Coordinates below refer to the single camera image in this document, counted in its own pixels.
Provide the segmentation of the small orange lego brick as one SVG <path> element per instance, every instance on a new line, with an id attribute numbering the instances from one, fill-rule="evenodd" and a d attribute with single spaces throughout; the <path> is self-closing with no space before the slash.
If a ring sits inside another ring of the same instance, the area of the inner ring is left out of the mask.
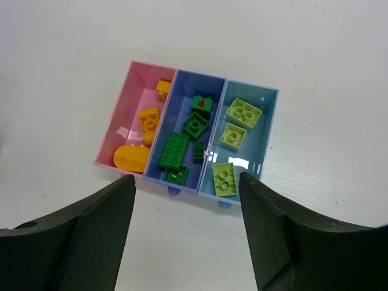
<path id="1" fill-rule="evenodd" d="M 170 81 L 163 80 L 163 79 L 159 80 L 159 82 L 156 86 L 156 91 L 157 91 L 158 96 L 160 97 L 160 99 L 162 101 L 165 101 L 167 99 L 171 84 L 172 83 Z"/>

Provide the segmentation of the dark green lego brick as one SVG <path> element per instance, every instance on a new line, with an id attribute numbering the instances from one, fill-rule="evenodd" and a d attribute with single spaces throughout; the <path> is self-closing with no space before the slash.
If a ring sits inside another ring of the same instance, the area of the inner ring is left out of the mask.
<path id="1" fill-rule="evenodd" d="M 196 112 L 193 112 L 182 124 L 182 128 L 193 139 L 199 139 L 208 127 L 209 122 Z"/>

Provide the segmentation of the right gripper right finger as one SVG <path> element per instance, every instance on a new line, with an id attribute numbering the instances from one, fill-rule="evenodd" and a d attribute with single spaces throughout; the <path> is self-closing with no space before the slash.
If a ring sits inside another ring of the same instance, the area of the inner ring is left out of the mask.
<path id="1" fill-rule="evenodd" d="M 340 221 L 239 177 L 258 290 L 386 290 L 387 227 Z"/>

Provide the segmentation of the small light green lego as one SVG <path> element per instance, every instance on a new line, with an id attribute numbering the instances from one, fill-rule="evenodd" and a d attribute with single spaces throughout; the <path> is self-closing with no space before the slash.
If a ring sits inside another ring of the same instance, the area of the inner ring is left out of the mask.
<path id="1" fill-rule="evenodd" d="M 238 151 L 243 144 L 246 134 L 246 129 L 228 122 L 219 141 L 223 147 Z"/>

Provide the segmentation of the light green large lego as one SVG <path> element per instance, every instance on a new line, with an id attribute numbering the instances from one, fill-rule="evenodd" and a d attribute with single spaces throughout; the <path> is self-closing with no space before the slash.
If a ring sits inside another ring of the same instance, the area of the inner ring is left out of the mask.
<path id="1" fill-rule="evenodd" d="M 226 111 L 226 117 L 245 129 L 253 129 L 263 111 L 250 103 L 235 98 Z"/>

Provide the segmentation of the orange rounded lego brick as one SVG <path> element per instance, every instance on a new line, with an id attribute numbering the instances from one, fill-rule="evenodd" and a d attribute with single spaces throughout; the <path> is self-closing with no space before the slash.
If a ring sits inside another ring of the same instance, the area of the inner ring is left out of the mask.
<path id="1" fill-rule="evenodd" d="M 143 173 L 149 158 L 150 149 L 144 145 L 123 145 L 113 155 L 114 165 L 128 172 Z"/>

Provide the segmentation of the light green two-stud lego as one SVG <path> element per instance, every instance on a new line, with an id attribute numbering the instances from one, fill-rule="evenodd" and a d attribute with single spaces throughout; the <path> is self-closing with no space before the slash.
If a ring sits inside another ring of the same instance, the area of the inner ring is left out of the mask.
<path id="1" fill-rule="evenodd" d="M 218 197 L 235 196 L 238 185 L 234 165 L 231 162 L 213 165 L 215 195 Z"/>

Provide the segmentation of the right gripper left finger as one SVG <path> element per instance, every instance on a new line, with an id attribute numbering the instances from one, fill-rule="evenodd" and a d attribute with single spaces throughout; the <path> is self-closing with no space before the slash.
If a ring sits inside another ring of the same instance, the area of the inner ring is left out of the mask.
<path id="1" fill-rule="evenodd" d="M 1 229 L 1 290 L 114 290 L 135 202 L 124 175 L 14 229 Z"/>

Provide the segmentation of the dark green sloped lego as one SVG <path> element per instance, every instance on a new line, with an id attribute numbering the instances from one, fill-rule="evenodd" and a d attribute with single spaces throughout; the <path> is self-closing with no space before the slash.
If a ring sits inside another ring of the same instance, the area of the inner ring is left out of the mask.
<path id="1" fill-rule="evenodd" d="M 185 165 L 180 165 L 178 170 L 166 169 L 164 175 L 164 181 L 179 186 L 184 186 L 186 183 L 186 176 L 188 174 L 189 168 Z"/>

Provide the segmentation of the small narrow green lego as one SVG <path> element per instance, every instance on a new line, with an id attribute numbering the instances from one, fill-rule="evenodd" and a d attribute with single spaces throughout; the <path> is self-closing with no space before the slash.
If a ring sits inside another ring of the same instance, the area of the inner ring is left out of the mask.
<path id="1" fill-rule="evenodd" d="M 193 162 L 195 164 L 203 163 L 204 160 L 204 142 L 196 140 L 193 143 Z"/>

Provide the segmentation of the green lego with red print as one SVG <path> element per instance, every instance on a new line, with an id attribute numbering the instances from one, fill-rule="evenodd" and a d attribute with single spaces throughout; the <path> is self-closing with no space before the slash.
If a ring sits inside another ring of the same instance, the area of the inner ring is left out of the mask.
<path id="1" fill-rule="evenodd" d="M 212 111 L 213 100 L 211 98 L 204 98 L 196 95 L 192 99 L 191 109 L 204 119 L 210 119 Z"/>

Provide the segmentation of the orange square lego brick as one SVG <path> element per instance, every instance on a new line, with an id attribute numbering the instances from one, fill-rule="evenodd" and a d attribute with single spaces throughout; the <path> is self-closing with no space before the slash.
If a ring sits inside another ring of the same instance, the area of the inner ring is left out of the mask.
<path id="1" fill-rule="evenodd" d="M 159 125 L 159 111 L 157 107 L 141 110 L 139 113 L 140 126 L 144 144 L 151 147 Z"/>

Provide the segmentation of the long dark green lego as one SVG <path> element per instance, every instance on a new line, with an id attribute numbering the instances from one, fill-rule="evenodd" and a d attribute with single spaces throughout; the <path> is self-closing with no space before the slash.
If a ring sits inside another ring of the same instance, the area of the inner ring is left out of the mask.
<path id="1" fill-rule="evenodd" d="M 158 162 L 160 168 L 178 170 L 183 161 L 189 141 L 190 136 L 188 134 L 171 133 Z"/>

